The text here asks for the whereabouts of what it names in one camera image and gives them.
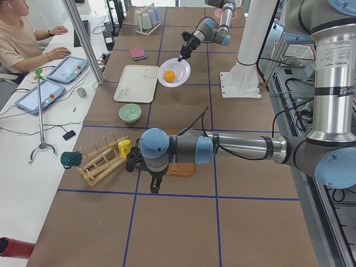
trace red cylinder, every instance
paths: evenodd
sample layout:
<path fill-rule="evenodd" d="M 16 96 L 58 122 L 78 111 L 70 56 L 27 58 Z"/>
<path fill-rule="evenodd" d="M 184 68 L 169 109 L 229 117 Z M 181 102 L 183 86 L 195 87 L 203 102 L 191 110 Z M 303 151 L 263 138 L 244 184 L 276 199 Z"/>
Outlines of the red cylinder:
<path fill-rule="evenodd" d="M 0 256 L 17 259 L 29 259 L 34 244 L 12 238 L 0 238 Z"/>

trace beige t-shirt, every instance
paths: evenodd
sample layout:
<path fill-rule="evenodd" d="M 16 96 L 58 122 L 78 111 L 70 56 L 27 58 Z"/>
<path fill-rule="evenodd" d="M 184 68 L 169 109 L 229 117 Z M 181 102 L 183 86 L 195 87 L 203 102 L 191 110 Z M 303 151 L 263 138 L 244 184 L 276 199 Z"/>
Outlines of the beige t-shirt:
<path fill-rule="evenodd" d="M 25 17 L 21 18 L 20 27 L 12 27 L 0 21 L 0 61 L 9 71 L 19 73 L 13 65 L 25 58 L 42 54 L 34 32 L 35 29 Z"/>

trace blue tablet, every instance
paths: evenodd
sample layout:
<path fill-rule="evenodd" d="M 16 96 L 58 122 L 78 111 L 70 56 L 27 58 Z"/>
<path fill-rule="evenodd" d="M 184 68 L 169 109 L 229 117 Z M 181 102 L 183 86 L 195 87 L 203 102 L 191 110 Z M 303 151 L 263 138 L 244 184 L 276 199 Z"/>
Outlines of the blue tablet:
<path fill-rule="evenodd" d="M 50 80 L 43 80 L 40 83 L 40 87 L 43 110 L 55 102 L 55 100 L 59 98 L 66 89 L 63 85 L 59 85 Z M 15 105 L 23 110 L 37 115 L 39 113 L 37 86 L 17 100 Z"/>
<path fill-rule="evenodd" d="M 67 85 L 74 81 L 83 72 L 87 65 L 88 60 L 67 56 L 47 75 L 47 79 Z"/>

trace white tray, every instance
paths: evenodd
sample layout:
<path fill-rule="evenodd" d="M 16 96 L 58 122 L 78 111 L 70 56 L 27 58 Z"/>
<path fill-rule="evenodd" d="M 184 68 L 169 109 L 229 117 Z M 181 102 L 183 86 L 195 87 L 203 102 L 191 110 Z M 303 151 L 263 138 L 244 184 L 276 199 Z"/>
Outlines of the white tray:
<path fill-rule="evenodd" d="M 117 102 L 150 103 L 154 99 L 157 66 L 127 65 L 113 99 Z"/>

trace yellow cup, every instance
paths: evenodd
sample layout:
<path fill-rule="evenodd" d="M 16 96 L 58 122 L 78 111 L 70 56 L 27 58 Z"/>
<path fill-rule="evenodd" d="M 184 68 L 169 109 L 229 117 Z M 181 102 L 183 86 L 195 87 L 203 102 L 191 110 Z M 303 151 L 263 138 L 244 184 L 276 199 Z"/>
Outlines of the yellow cup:
<path fill-rule="evenodd" d="M 131 141 L 129 139 L 124 139 L 118 143 L 118 150 L 120 151 L 121 157 L 126 157 L 131 151 Z"/>

